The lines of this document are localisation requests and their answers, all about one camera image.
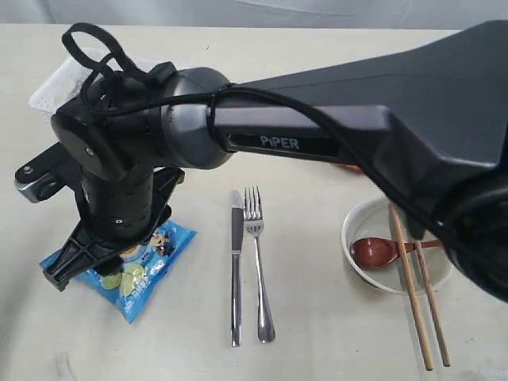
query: metal fork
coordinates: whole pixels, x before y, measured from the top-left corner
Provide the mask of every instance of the metal fork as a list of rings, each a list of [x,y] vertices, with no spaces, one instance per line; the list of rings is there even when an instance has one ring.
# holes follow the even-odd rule
[[[245,188],[244,225],[245,230],[254,236],[254,245],[256,246],[257,336],[262,343],[269,343],[275,339],[275,328],[271,319],[266,287],[264,286],[263,267],[261,266],[260,234],[264,229],[264,221],[258,187]]]

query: wooden spoon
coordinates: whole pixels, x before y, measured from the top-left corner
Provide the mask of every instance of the wooden spoon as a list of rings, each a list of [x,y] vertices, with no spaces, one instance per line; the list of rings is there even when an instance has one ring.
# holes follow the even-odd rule
[[[405,243],[406,251],[416,249],[414,243]],[[422,248],[439,248],[439,240],[422,242]],[[384,238],[369,237],[353,242],[350,248],[351,257],[359,267],[382,267],[398,258],[397,242]]]

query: chip bag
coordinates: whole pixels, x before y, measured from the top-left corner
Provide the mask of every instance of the chip bag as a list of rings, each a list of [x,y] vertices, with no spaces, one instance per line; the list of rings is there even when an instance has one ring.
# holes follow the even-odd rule
[[[121,254],[124,260],[121,272],[100,276],[91,268],[75,279],[94,288],[121,311],[125,320],[132,323],[143,309],[153,287],[195,234],[194,230],[166,221],[156,229],[148,244],[140,244]],[[40,266],[49,266],[58,253],[40,262]]]

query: piper logo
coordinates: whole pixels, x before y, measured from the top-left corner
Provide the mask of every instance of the piper logo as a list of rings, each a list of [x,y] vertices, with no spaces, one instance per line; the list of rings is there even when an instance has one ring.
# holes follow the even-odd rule
[[[265,137],[260,136],[261,144],[264,147],[286,148],[299,151],[298,140],[293,137]]]

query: table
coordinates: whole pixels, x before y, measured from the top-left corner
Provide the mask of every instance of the table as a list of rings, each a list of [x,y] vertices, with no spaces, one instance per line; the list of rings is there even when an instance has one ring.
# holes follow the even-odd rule
[[[76,282],[58,292],[39,261],[77,222],[69,190],[30,205],[13,173],[56,139],[28,97],[66,52],[63,25],[0,25],[0,379],[56,379],[66,352],[83,380],[508,379],[508,308],[455,271],[437,292],[452,361],[443,368],[427,314],[435,371],[425,372],[407,298],[382,294],[344,261],[346,213],[379,191],[329,164],[237,154],[214,171],[187,171],[171,199],[174,221],[198,235],[129,325]],[[108,28],[128,54],[217,68],[244,82],[398,52],[449,31]],[[82,42],[95,46],[94,41]],[[253,243],[244,242],[240,348],[229,338],[229,191],[258,184],[261,238],[277,339],[256,338]],[[421,299],[427,312],[425,297]]]

